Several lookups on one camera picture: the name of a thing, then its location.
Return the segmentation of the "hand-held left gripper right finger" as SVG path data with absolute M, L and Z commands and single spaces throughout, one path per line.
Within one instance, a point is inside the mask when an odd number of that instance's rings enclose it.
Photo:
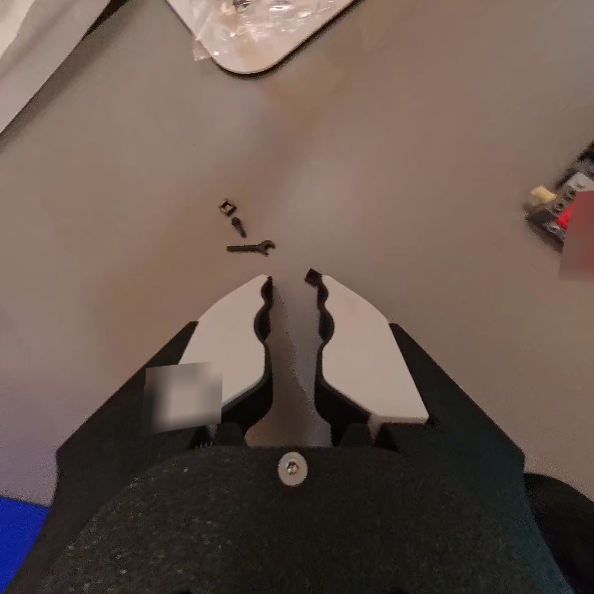
M 323 338 L 321 380 L 362 412 L 368 424 L 424 424 L 428 412 L 390 324 L 375 306 L 328 275 L 321 275 L 322 313 L 331 322 Z

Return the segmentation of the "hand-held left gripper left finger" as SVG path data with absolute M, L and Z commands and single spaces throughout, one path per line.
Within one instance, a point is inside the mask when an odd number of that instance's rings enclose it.
M 240 402 L 263 380 L 265 332 L 258 320 L 270 307 L 272 278 L 260 274 L 225 295 L 197 321 L 179 361 L 205 363 L 222 379 L 222 410 Z

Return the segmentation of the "black toy wrench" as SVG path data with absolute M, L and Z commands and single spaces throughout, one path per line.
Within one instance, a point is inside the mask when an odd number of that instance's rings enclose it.
M 228 245 L 226 248 L 229 253 L 257 253 L 263 256 L 269 256 L 272 249 L 276 249 L 276 245 L 271 240 L 264 240 L 258 244 Z

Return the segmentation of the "toy brick car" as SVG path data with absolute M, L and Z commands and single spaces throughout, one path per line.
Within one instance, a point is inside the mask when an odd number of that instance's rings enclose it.
M 554 181 L 539 185 L 524 204 L 526 225 L 556 253 L 561 254 L 575 197 L 593 192 L 593 142 L 591 141 Z

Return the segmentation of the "grey desk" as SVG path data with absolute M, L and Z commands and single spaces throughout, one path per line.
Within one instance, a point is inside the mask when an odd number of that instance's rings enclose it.
M 593 282 L 523 203 L 591 141 L 592 1 L 359 1 L 247 78 L 124 4 L 1 133 L 1 492 L 50 510 L 5 592 L 574 593 L 539 528 L 593 538 Z M 387 318 L 426 423 L 325 386 L 310 268 Z M 258 275 L 265 375 L 223 411 L 179 361 Z

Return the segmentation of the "wooden white book stand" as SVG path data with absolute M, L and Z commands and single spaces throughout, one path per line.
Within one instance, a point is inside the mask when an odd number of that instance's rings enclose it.
M 191 31 L 191 11 L 189 7 L 190 1 L 167 1 L 167 4 L 173 9 L 174 13 L 179 17 L 182 23 L 186 26 L 189 33 L 194 40 L 194 34 Z M 331 19 L 323 27 L 330 24 L 334 19 L 337 19 L 343 12 L 345 12 L 354 1 L 347 1 L 346 8 L 341 10 L 339 14 Z M 266 43 L 264 46 L 241 45 L 239 47 L 232 46 L 231 52 L 228 54 L 221 54 L 219 56 L 212 56 L 206 60 L 211 60 L 221 69 L 234 75 L 256 75 L 267 72 L 281 63 L 295 50 L 300 48 L 308 40 L 301 42 L 297 47 L 292 48 L 290 43 L 282 43 L 281 45 L 272 45 Z

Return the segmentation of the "blue plastic bin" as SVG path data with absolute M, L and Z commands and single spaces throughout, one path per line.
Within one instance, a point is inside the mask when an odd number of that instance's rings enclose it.
M 46 506 L 1 496 L 1 593 L 29 554 L 48 513 Z

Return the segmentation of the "clear bag of black parts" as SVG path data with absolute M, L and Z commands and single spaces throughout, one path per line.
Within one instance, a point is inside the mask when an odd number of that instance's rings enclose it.
M 309 39 L 346 8 L 347 1 L 190 1 L 195 61 L 230 53 L 231 47 Z

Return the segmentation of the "white instruction booklet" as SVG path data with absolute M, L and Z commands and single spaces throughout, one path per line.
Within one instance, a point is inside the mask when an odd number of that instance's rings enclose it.
M 1 131 L 11 123 L 109 1 L 1 1 Z

